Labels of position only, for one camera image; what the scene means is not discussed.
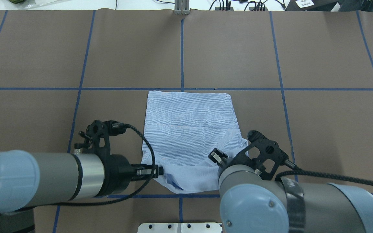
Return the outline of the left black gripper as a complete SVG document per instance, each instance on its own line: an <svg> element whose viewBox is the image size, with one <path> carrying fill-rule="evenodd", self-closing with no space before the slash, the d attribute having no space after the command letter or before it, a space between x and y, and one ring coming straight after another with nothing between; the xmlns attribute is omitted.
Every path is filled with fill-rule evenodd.
<svg viewBox="0 0 373 233"><path fill-rule="evenodd" d="M136 165L137 172L149 172L137 174L136 179L147 180L153 169L155 173L152 179L164 175L164 168L160 165ZM118 194L126 190L136 171L123 155L109 155L105 162L104 195Z"/></svg>

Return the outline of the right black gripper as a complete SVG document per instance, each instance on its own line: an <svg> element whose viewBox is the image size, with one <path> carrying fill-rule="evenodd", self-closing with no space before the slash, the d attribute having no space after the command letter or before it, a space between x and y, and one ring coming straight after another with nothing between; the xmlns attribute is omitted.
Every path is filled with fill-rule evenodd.
<svg viewBox="0 0 373 233"><path fill-rule="evenodd" d="M250 166L250 159L246 155L236 155L234 158L232 158L218 148L214 148L212 152L209 153L208 158L213 163L218 164L219 172L223 172L227 168L234 165Z"/></svg>

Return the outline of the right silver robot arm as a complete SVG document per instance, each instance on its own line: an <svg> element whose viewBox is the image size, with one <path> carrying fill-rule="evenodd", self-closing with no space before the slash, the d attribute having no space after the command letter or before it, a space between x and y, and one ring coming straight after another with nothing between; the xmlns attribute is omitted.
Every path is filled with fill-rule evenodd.
<svg viewBox="0 0 373 233"><path fill-rule="evenodd" d="M264 177L245 153L209 153L219 167L220 217L227 233L373 233L373 195L335 183Z"/></svg>

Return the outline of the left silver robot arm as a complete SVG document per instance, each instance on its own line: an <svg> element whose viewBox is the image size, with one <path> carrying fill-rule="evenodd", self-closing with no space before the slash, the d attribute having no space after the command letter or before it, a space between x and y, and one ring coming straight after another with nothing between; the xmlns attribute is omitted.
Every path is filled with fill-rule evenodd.
<svg viewBox="0 0 373 233"><path fill-rule="evenodd" d="M152 169L154 178L164 173L122 155L0 152L0 233L33 233L35 207L120 193Z"/></svg>

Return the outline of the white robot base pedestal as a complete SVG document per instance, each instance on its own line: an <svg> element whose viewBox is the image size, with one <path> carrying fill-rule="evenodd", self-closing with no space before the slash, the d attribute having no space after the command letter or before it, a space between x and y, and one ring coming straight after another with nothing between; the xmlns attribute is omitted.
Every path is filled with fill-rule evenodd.
<svg viewBox="0 0 373 233"><path fill-rule="evenodd" d="M140 224L138 233L222 233L221 223L145 223Z"/></svg>

